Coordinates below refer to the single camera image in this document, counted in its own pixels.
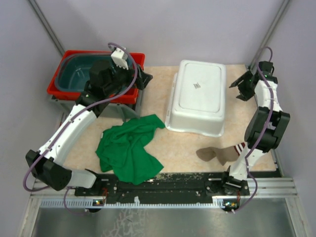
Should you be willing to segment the red plastic crate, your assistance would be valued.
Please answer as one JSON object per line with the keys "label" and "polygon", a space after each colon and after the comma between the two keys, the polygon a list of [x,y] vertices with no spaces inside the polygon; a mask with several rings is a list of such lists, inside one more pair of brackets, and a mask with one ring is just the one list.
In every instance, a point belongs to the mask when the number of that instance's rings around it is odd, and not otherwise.
{"label": "red plastic crate", "polygon": [[[66,56],[75,54],[75,53],[84,53],[84,52],[88,52],[88,53],[107,53],[110,55],[109,51],[88,51],[88,50],[68,50],[65,52],[64,56],[62,57],[62,60],[66,58]],[[133,57],[133,59],[135,60],[135,62],[137,64],[140,64],[141,67],[144,69],[144,64],[145,64],[145,54],[144,53],[140,53],[140,52],[132,52],[130,53],[131,56]],[[51,82],[55,82],[55,78],[57,76],[57,70],[51,80]],[[139,89],[132,87],[128,92],[126,92],[124,95],[122,95],[121,97],[112,100],[111,103],[122,103],[122,104],[135,104],[136,103],[136,98],[138,96],[138,91]],[[63,92],[60,91],[59,93],[56,94],[56,96],[59,96],[60,99],[68,99],[68,100],[77,100],[77,98],[80,96],[81,92]]]}

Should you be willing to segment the large white plastic container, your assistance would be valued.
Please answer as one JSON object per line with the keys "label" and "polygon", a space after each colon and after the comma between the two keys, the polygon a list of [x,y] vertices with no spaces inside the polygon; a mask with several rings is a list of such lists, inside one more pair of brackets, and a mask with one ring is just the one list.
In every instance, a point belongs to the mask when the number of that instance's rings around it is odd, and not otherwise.
{"label": "large white plastic container", "polygon": [[226,66],[183,60],[174,75],[165,127],[221,137],[225,130]]}

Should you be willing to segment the teal translucent plastic tub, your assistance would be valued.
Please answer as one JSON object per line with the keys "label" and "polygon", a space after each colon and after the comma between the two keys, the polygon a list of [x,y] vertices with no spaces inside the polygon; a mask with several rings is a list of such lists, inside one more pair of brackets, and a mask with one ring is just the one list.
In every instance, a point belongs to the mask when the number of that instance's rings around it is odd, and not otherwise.
{"label": "teal translucent plastic tub", "polygon": [[107,53],[75,53],[62,60],[55,86],[63,92],[82,92],[89,80],[89,70],[97,61],[108,61],[112,68],[114,62]]}

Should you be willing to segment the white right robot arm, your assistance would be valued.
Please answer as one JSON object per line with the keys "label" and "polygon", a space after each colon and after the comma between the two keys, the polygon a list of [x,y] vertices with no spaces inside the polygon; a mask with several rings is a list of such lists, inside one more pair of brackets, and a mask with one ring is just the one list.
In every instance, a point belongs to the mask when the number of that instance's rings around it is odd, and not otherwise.
{"label": "white right robot arm", "polygon": [[278,80],[270,61],[260,61],[256,73],[247,71],[231,84],[239,90],[238,99],[248,101],[256,97],[257,109],[246,129],[244,143],[238,144],[239,157],[221,181],[221,191],[230,195],[248,195],[247,177],[256,162],[275,149],[285,133],[290,114],[285,113],[277,98]]}

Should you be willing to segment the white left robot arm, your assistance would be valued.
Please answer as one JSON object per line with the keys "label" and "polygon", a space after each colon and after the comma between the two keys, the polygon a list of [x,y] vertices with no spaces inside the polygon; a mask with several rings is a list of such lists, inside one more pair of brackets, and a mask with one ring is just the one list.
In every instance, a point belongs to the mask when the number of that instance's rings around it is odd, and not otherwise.
{"label": "white left robot arm", "polygon": [[66,187],[80,187],[92,196],[99,195],[103,184],[97,181],[97,174],[90,170],[71,170],[64,167],[72,146],[110,104],[110,101],[123,96],[131,87],[143,90],[153,79],[135,62],[132,67],[119,67],[110,61],[96,61],[89,69],[89,80],[75,101],[70,114],[54,135],[37,151],[29,150],[26,161],[29,170],[23,178],[23,188],[32,175],[46,184],[46,187],[60,191]]}

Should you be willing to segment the grey plastic bin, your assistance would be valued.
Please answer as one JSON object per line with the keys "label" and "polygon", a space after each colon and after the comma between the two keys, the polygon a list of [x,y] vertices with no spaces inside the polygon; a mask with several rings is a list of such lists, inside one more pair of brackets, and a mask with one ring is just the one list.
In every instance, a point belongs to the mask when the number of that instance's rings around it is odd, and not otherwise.
{"label": "grey plastic bin", "polygon": [[[54,85],[52,81],[47,88],[47,93],[49,94],[49,101],[57,105],[62,111],[68,115],[72,110],[75,102],[73,100],[60,99],[56,96],[60,91]],[[122,104],[122,103],[110,103],[101,113],[100,117],[103,118],[115,118],[126,121],[132,118],[139,118],[141,114],[142,102],[143,102],[143,90],[138,91],[138,96],[136,98],[135,104]]]}

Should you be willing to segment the brown striped sock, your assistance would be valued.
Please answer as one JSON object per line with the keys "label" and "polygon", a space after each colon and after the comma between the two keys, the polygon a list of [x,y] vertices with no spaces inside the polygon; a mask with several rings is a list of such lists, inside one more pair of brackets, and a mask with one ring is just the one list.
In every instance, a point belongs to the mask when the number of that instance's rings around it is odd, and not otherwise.
{"label": "brown striped sock", "polygon": [[239,144],[226,147],[226,148],[215,148],[207,147],[201,148],[196,151],[196,155],[202,161],[208,162],[217,158],[219,163],[224,166],[227,162],[234,162],[238,159],[243,149],[243,145],[239,147]]}

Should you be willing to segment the green cloth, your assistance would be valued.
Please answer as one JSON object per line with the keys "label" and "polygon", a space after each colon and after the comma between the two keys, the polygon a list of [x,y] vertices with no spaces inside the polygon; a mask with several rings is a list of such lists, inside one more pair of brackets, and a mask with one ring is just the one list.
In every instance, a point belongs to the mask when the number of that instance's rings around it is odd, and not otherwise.
{"label": "green cloth", "polygon": [[153,114],[104,130],[95,151],[101,171],[112,170],[120,181],[133,185],[159,174],[163,165],[145,150],[158,128],[164,129],[165,125]]}

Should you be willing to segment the grey aluminium frame post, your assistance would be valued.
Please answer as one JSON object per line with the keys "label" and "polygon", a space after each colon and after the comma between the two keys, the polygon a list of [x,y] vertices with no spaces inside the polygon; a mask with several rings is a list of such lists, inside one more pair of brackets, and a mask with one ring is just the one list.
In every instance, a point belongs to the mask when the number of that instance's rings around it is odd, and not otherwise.
{"label": "grey aluminium frame post", "polygon": [[273,20],[272,20],[271,24],[269,25],[268,30],[266,31],[266,33],[265,33],[265,35],[264,35],[264,37],[259,45],[259,48],[256,51],[256,54],[254,55],[251,63],[248,65],[248,69],[253,70],[255,68],[257,57],[260,57],[262,54],[262,53],[260,53],[261,48],[269,45],[269,42],[271,41],[278,25],[280,24],[280,22],[282,21],[282,19],[286,15],[291,3],[292,3],[292,0],[282,0],[281,1],[281,5],[278,7],[278,10],[277,10],[275,16],[273,17]]}

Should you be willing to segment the left aluminium frame post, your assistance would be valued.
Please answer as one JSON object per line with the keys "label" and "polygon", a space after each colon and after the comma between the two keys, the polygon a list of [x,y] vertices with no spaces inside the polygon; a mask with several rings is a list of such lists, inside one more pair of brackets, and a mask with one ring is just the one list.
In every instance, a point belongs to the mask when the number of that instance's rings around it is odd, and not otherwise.
{"label": "left aluminium frame post", "polygon": [[43,13],[42,9],[40,8],[39,4],[36,0],[27,0],[28,4],[30,5],[31,9],[33,10],[35,16],[40,21],[41,25],[45,29],[46,33],[48,34],[51,42],[57,49],[58,53],[63,56],[65,53],[65,49],[60,42],[58,36],[56,35],[55,31],[51,27],[49,21],[47,20],[45,14]]}

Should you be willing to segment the aluminium front rail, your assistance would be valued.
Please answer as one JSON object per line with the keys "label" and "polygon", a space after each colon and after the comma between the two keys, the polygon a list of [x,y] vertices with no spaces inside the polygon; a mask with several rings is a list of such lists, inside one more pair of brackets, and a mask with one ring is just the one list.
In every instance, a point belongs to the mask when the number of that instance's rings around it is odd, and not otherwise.
{"label": "aluminium front rail", "polygon": [[134,186],[113,175],[98,181],[92,189],[43,190],[31,197],[42,208],[220,208],[236,210],[249,198],[291,198],[297,195],[290,178],[248,179],[240,190],[226,191],[219,178],[169,177],[151,179]]}

